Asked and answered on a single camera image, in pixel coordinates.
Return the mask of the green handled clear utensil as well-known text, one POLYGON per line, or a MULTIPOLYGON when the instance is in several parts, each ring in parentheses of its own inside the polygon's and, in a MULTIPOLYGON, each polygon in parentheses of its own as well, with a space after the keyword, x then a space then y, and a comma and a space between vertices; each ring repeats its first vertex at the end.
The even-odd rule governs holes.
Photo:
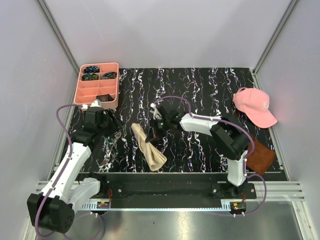
POLYGON ((104 152, 104 161, 109 163, 117 154, 117 142, 119 140, 119 136, 114 137, 105 137, 103 143, 103 152, 104 152))

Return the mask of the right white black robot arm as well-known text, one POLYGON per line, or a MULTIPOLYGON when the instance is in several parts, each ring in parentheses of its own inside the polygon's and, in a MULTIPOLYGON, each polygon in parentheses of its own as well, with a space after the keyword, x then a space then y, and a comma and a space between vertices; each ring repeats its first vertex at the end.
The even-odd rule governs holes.
POLYGON ((250 135, 247 132, 241 130, 229 118, 179 113, 177 110, 167 111, 154 103, 150 105, 150 113, 152 118, 146 143, 163 138, 168 131, 195 132, 212 137, 215 148, 227 159, 228 195, 236 199, 244 194, 243 183, 247 176, 244 173, 244 162, 250 142, 250 135))

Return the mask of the beige cloth napkin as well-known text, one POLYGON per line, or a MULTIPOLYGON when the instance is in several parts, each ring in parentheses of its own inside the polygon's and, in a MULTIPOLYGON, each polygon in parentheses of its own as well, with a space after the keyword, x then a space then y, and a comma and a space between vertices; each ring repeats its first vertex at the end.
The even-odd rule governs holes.
POLYGON ((147 136, 140 124, 133 123, 131 129, 150 171, 158 171, 167 162, 167 158, 150 142, 146 142, 147 136))

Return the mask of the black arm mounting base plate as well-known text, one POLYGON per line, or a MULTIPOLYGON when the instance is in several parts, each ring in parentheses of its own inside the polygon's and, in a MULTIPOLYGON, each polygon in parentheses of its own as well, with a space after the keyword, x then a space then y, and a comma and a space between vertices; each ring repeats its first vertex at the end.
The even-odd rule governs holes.
POLYGON ((257 198, 253 183, 232 186, 225 173, 106 173, 106 188, 92 197, 112 210, 224 210, 223 203, 257 198))

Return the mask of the silver ornate fork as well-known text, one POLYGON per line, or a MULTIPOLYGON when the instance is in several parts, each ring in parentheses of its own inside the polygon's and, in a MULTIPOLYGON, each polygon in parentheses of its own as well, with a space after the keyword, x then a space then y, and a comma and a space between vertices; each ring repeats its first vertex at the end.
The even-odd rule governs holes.
POLYGON ((104 137, 104 143, 103 143, 103 150, 104 150, 104 158, 103 161, 100 163, 100 166, 105 166, 108 164, 113 155, 115 155, 114 149, 116 148, 118 140, 121 138, 122 133, 117 132, 112 136, 104 137))

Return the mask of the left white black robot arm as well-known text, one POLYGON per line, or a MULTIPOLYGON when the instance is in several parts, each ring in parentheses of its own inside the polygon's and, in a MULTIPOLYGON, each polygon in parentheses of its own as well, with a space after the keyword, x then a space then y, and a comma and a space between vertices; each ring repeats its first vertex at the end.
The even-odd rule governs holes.
POLYGON ((103 198, 109 193, 107 178, 99 173, 90 173, 75 189, 72 186, 102 139, 118 133, 123 123, 112 110, 104 109, 98 99, 79 108, 84 112, 82 128, 72 134, 63 128, 67 151, 45 187, 39 193, 30 194, 26 202, 31 224, 40 238, 67 233, 76 212, 91 197, 103 198))

